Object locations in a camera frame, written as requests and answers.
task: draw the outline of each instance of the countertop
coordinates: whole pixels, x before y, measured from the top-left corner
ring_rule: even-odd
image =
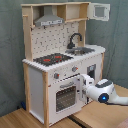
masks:
[[[62,62],[62,63],[58,63],[58,64],[54,64],[54,65],[51,65],[49,67],[46,67],[46,66],[43,66],[41,64],[38,64],[36,62],[31,62],[27,59],[24,59],[23,62],[24,63],[27,63],[28,65],[31,65],[39,70],[42,70],[42,71],[45,71],[45,72],[48,72],[49,70],[51,69],[54,69],[54,68],[58,68],[60,66],[64,66],[66,64],[70,64],[70,63],[75,63],[77,61],[80,61],[82,59],[87,59],[87,58],[90,58],[90,57],[93,57],[93,56],[96,56],[96,55],[99,55],[101,53],[104,53],[105,52],[105,48],[101,47],[101,46],[97,46],[97,45],[87,45],[86,44],[86,48],[91,48],[91,49],[94,49],[95,51],[94,52],[90,52],[88,54],[85,54],[85,55],[82,55],[82,56],[74,56],[74,55],[71,55],[71,54],[68,54],[68,53],[65,53],[65,50],[64,51],[61,51],[61,54],[64,54],[64,55],[67,55],[67,56],[71,56],[73,57],[74,59],[71,59],[71,60],[67,60],[65,62]]]

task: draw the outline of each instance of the sink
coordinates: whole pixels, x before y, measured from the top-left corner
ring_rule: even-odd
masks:
[[[68,49],[65,51],[65,53],[73,54],[75,56],[80,56],[80,55],[88,54],[88,53],[94,52],[94,51],[95,51],[94,49],[90,49],[90,48],[77,47],[77,48],[73,48],[73,49]]]

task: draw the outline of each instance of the tiled backsplash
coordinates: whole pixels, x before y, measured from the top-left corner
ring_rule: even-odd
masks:
[[[57,24],[44,27],[35,27],[32,30],[33,58],[44,56],[53,52],[66,50],[70,37],[78,33],[79,22]],[[73,43],[78,46],[78,36],[73,38]]]

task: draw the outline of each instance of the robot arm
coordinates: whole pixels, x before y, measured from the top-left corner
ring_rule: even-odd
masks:
[[[94,85],[94,79],[86,74],[80,75],[80,100],[86,102],[87,97],[107,105],[128,106],[128,97],[119,97],[113,82],[103,79]]]

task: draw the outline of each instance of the wooden table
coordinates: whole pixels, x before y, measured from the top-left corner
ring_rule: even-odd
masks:
[[[128,97],[128,89],[115,85],[119,96]],[[84,106],[82,111],[72,115],[87,128],[116,128],[128,118],[128,106],[106,105],[95,101]]]
[[[14,111],[0,118],[0,128],[44,128],[44,125],[23,109]],[[65,118],[50,128],[81,128],[68,118]]]

